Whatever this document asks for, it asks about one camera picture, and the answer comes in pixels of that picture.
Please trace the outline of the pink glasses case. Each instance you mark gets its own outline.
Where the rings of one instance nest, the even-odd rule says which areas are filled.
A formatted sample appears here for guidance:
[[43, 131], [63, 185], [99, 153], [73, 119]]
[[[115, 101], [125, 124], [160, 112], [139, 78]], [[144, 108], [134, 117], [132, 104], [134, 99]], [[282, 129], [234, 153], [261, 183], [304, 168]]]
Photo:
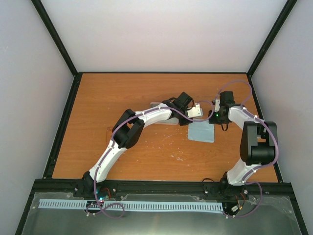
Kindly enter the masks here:
[[[151, 102], [150, 103], [150, 108], [153, 108], [155, 106], [158, 106], [160, 102]], [[178, 125], [179, 120], [175, 117], [167, 119], [167, 120], [162, 120], [159, 122], [156, 122], [156, 124], [163, 124], [163, 125]]]

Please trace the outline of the light blue cleaning cloth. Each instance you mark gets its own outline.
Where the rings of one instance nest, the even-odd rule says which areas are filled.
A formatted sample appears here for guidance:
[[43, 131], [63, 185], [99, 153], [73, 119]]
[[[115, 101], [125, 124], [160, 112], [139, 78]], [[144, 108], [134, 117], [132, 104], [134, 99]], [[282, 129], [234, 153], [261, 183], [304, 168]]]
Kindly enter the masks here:
[[190, 123], [187, 137], [190, 141], [213, 143], [215, 141], [214, 125], [209, 122]]

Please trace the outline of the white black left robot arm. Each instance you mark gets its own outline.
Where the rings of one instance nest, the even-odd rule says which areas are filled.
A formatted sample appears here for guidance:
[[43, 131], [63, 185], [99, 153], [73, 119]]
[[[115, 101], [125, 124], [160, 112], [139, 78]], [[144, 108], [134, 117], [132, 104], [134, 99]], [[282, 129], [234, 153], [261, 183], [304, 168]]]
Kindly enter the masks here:
[[127, 109], [113, 127], [108, 147], [97, 163], [84, 173], [77, 189], [91, 197], [98, 196], [102, 191], [100, 182], [106, 179], [118, 158], [137, 144], [145, 127], [172, 118], [176, 118], [179, 125], [184, 126], [192, 123], [193, 118], [200, 115], [200, 105], [195, 104], [193, 98], [185, 92], [177, 98], [165, 100], [143, 111], [134, 112]]

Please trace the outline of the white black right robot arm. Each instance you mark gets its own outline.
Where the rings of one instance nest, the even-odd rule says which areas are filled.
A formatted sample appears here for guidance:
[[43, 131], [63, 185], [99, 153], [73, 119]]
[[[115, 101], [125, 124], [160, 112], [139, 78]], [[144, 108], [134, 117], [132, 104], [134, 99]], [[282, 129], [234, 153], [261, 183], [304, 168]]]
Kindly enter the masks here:
[[242, 130], [240, 158], [233, 168], [220, 179], [220, 194], [232, 197], [234, 187], [241, 187], [259, 169], [273, 165], [279, 156], [277, 124], [253, 115], [248, 109], [234, 100], [232, 91], [219, 94], [213, 101], [214, 111], [209, 111], [209, 123], [221, 126], [227, 131], [234, 123]]

